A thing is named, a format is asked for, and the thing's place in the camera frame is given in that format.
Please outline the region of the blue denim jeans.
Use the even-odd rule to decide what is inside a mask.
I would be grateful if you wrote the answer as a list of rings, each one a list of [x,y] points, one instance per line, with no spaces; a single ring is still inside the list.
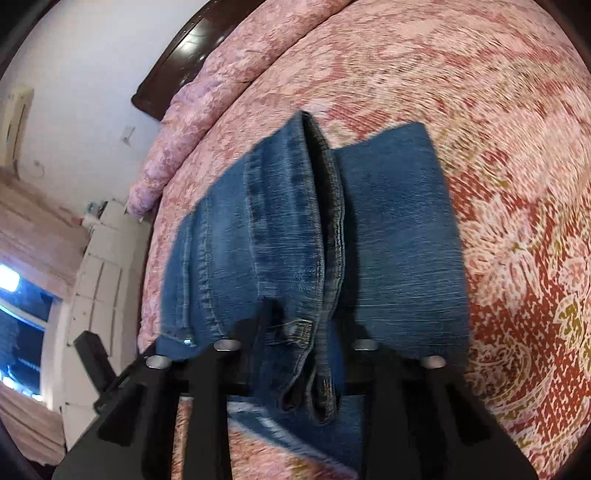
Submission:
[[[371,338],[464,367],[469,301],[459,231],[418,122],[332,149],[297,112],[181,221],[161,289],[159,354],[194,357],[259,315],[249,394],[230,415],[294,453],[362,461],[362,400],[342,353]]]

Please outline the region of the white drawer cabinet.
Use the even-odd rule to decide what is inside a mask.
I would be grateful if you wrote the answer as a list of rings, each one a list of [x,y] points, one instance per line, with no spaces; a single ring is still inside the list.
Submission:
[[[92,226],[78,272],[62,361],[61,407],[66,447],[72,448],[95,418],[98,392],[74,348],[83,332],[96,334],[119,374],[137,356],[141,291],[152,226],[109,201]]]

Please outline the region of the window with pink curtain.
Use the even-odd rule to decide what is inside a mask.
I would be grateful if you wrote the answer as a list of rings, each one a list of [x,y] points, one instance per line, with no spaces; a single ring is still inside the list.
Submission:
[[[1,171],[1,421],[37,469],[65,454],[60,413],[41,391],[51,315],[70,299],[88,233],[69,210]]]

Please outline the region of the pink red patterned bedspread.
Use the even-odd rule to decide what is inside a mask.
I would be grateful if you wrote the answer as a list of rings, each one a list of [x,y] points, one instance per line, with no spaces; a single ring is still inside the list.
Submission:
[[[294,111],[341,147],[424,123],[467,266],[468,381],[543,479],[590,426],[590,73],[534,1],[347,1],[274,61],[165,186],[137,342],[181,218]]]

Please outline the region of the pink folded quilt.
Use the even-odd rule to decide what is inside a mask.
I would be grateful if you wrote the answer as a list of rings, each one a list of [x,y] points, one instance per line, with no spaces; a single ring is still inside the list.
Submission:
[[[205,133],[242,92],[308,32],[348,5],[346,0],[264,1],[204,62],[197,77],[180,88],[160,122],[127,211],[140,218]]]

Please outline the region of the dark wooden headboard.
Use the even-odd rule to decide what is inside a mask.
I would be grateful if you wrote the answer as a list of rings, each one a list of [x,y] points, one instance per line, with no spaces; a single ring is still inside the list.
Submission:
[[[177,32],[131,97],[132,105],[160,121],[174,95],[193,81],[206,57],[263,0],[208,1]]]

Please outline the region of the wall air conditioner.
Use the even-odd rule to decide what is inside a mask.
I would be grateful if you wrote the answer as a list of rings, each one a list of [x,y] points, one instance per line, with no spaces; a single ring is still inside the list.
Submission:
[[[19,148],[26,126],[34,89],[27,85],[15,87],[7,96],[1,123],[1,167],[16,173]]]

